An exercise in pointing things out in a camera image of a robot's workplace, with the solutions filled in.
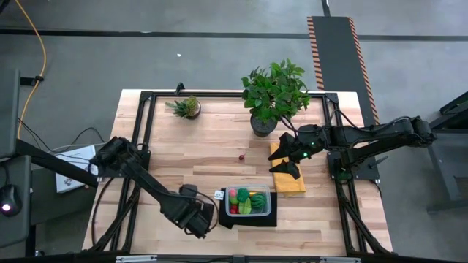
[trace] plastic container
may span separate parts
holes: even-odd
[[[252,207],[251,212],[248,214],[237,214],[231,213],[231,201],[229,199],[230,190],[235,189],[238,191],[241,188],[247,189],[249,192],[249,198],[253,197],[254,194],[264,194],[265,195],[265,206],[262,208],[255,208]],[[270,198],[270,188],[267,185],[246,185],[246,186],[230,186],[226,188],[226,192],[224,194],[225,197],[225,204],[226,204],[226,214],[232,217],[253,217],[253,216],[268,216],[271,213],[271,198]]]

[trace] yellow cloth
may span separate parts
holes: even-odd
[[[272,142],[270,144],[270,151],[274,153],[276,149],[279,147],[279,142]],[[271,161],[271,166],[275,167],[278,164],[281,164],[282,161],[289,161],[289,159],[282,158],[276,159]],[[285,196],[293,196],[297,194],[302,194],[306,192],[306,187],[304,185],[304,179],[302,176],[301,167],[298,165],[299,173],[301,176],[299,179],[294,179],[294,177],[290,174],[283,173],[283,172],[274,172],[273,173],[273,180],[275,182],[276,192],[283,193]]]

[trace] concrete floor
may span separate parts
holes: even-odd
[[[135,31],[306,33],[306,16],[322,15],[319,0],[22,0],[38,28]],[[332,15],[355,19],[359,34],[468,34],[462,0],[336,0]],[[29,26],[12,1],[0,26]],[[108,137],[123,88],[241,88],[257,65],[290,58],[314,88],[304,39],[177,39],[44,37],[46,81],[25,122],[49,144],[71,142],[94,126]],[[36,75],[42,54],[35,37],[0,35],[0,65]],[[436,111],[467,90],[467,42],[362,42],[382,122],[400,115],[436,118]],[[28,88],[21,88],[24,102]],[[27,133],[23,138],[32,142]],[[93,134],[80,142],[97,142]],[[380,167],[382,195],[394,251],[407,256],[467,261],[468,210],[427,215],[443,190],[425,149],[402,148]],[[48,254],[79,251],[89,211],[38,229]],[[20,256],[20,246],[0,257]]]

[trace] plant pot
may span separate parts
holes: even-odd
[[[267,123],[250,116],[250,126],[254,130],[255,135],[258,137],[267,137],[275,128],[278,123],[276,121],[269,120]]]
[[[194,119],[198,118],[198,115],[199,115],[201,112],[202,112],[202,105],[201,105],[200,102],[198,102],[198,111],[197,111],[197,113],[195,113],[195,115],[193,115],[193,116],[187,116],[187,117],[185,117],[185,118],[186,118],[186,119],[189,119],[189,120],[194,120]]]

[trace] yellow cable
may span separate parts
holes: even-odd
[[[39,35],[39,32],[37,32],[36,26],[34,26],[34,23],[32,23],[31,18],[29,18],[28,13],[24,10],[23,6],[20,4],[20,2],[18,0],[15,0],[15,1],[16,1],[16,4],[18,5],[18,7],[20,7],[21,11],[23,11],[23,14],[26,17],[26,19],[28,19],[29,24],[31,24],[32,28],[34,29],[34,32],[37,35],[37,38],[39,38],[39,42],[41,43],[42,54],[44,56],[44,63],[42,64],[42,69],[41,69],[41,73],[39,74],[39,76],[43,77],[44,70],[45,70],[45,65],[47,63],[47,53],[45,52],[44,42],[42,42],[42,38]],[[39,81],[38,80],[36,80],[36,84],[32,88],[31,93],[29,93],[28,99],[26,100],[26,103],[24,104],[23,112],[21,113],[20,120],[23,120],[24,115],[26,114],[26,110],[28,109],[29,100],[31,99],[32,94],[34,94],[34,92],[36,91],[37,87],[39,87]],[[21,127],[23,127],[23,125],[20,122],[20,124],[18,126],[18,139],[21,138]]]

